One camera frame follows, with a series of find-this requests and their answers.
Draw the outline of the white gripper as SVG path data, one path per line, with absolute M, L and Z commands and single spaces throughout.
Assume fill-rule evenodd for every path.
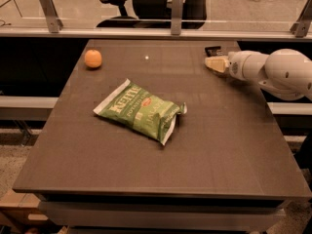
M 258 82 L 266 77 L 264 65 L 267 54 L 255 51 L 229 52 L 228 56 L 205 58 L 207 68 L 218 73 L 225 73 L 229 67 L 229 74 L 242 81 Z

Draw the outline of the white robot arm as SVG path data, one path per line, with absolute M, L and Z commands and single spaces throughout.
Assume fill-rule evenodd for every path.
M 312 99 L 312 60 L 299 51 L 280 49 L 270 55 L 256 51 L 229 52 L 206 47 L 205 66 L 216 74 L 258 84 L 272 96 L 293 101 Z

